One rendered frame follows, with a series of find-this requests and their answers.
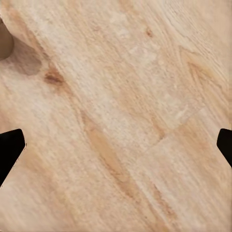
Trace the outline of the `pillar candle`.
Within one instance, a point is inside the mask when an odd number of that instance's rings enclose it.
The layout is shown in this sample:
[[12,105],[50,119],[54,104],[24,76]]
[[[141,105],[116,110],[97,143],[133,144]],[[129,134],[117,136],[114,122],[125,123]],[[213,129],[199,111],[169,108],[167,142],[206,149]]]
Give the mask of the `pillar candle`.
[[14,51],[14,40],[0,17],[0,60],[4,60]]

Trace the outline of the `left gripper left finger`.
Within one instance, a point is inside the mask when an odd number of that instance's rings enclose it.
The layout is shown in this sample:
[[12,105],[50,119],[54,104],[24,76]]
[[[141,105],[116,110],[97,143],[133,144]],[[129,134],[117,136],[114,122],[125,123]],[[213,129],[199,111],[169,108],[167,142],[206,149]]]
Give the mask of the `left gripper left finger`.
[[0,187],[25,147],[21,129],[0,133]]

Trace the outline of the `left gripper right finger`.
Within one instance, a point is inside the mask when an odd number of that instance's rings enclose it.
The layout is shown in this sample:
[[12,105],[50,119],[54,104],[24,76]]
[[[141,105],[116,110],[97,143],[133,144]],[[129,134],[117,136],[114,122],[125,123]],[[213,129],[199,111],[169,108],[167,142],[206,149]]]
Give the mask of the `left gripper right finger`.
[[217,139],[217,147],[232,166],[232,130],[222,128]]

